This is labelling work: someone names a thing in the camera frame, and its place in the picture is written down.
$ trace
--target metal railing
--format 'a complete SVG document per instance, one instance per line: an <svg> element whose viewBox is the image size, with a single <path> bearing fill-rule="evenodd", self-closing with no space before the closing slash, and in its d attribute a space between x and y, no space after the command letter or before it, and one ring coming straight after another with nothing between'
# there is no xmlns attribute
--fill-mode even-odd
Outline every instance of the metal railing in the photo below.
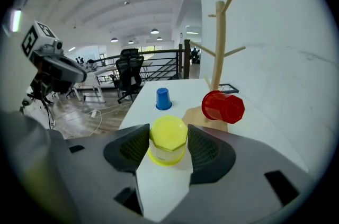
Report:
<svg viewBox="0 0 339 224"><path fill-rule="evenodd" d="M182 44L179 44L178 49L171 50L159 50L159 51L147 51L147 52L139 52L139 55L148 55L148 54L156 54L156 53L174 53L174 57L165 57L165 58L149 58L144 60L144 62L151 62L155 60L168 60L167 63L164 64L156 64L156 65L145 65L142 67L140 71L141 79L143 82L159 80L160 78L173 78L173 79L188 79L189 71L190 71L190 43L189 41L185 41L185 48L182 48ZM106 66L115 66L116 61L120 58L119 56L106 57L102 59L95 60L97 69ZM117 69L108 70L114 72L114 75L119 79L119 71ZM109 75L101 75L97 76L98 83L107 84L113 83L112 78Z"/></svg>

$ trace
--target floor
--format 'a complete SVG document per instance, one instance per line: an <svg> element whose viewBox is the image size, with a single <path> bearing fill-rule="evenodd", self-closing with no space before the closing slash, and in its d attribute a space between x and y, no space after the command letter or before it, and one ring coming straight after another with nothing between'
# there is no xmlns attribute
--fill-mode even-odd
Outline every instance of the floor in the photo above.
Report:
<svg viewBox="0 0 339 224"><path fill-rule="evenodd" d="M199 72L199 64L190 65L190 79L199 78ZM117 91L113 89L103 91L105 103L101 102L97 92L79 92L81 97L86 95L85 102L79 102L75 96L66 98L61 95L59 100L52 99L54 104L50 106L50 109L56 121L55 130L60 131L65 139L91 134L100 135L118 130L132 104L130 100L122 100L119 105ZM102 122L98 112L94 118L91 117L94 109L101 111Z"/></svg>

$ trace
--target fluorescent light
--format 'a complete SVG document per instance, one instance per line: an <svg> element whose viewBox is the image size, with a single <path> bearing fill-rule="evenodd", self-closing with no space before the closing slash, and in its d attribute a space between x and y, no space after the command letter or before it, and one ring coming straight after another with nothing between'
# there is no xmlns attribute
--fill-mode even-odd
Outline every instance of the fluorescent light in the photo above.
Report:
<svg viewBox="0 0 339 224"><path fill-rule="evenodd" d="M157 30L157 29L152 29L152 31L150 32L151 34L159 34L159 30Z"/></svg>
<svg viewBox="0 0 339 224"><path fill-rule="evenodd" d="M19 29L21 10L16 10L12 14L12 31L16 32Z"/></svg>

